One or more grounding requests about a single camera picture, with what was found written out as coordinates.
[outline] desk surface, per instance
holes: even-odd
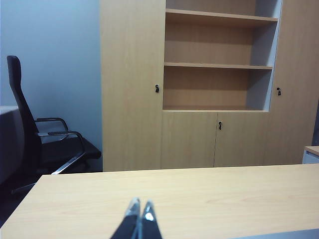
[[[153,199],[165,239],[319,228],[319,164],[45,175],[2,239],[107,239],[132,197]]]
[[[306,146],[305,150],[319,156],[319,146]]]

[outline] wooden shelf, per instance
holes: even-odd
[[[276,22],[278,19],[273,17],[166,9],[166,23],[256,28]]]
[[[246,112],[265,112],[264,110],[252,109],[246,106],[164,106],[167,112],[220,112],[220,111],[246,111]]]
[[[180,62],[165,62],[164,66],[197,67],[197,68],[225,68],[225,69],[243,69],[243,70],[272,70],[273,69],[272,66],[201,64],[201,63],[180,63]]]

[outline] lower cabinet door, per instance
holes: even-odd
[[[267,112],[218,113],[214,167],[263,165]]]
[[[163,112],[161,167],[213,167],[217,113]]]

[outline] chair armrest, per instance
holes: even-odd
[[[82,151],[83,151],[83,153],[85,153],[84,140],[83,140],[82,135],[79,132],[76,132],[76,131],[62,131],[62,132],[49,132],[49,133],[36,133],[36,134],[38,136],[40,136],[40,137],[76,135],[80,139]]]
[[[60,121],[63,124],[65,131],[69,130],[68,126],[66,125],[66,122],[62,118],[37,118],[34,122],[38,123],[38,122],[54,122],[54,121]]]

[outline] shelf back panel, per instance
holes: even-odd
[[[255,0],[166,0],[166,8],[255,15]]]
[[[166,24],[165,62],[250,65],[253,30]]]
[[[248,79],[246,70],[165,67],[163,109],[246,108]]]

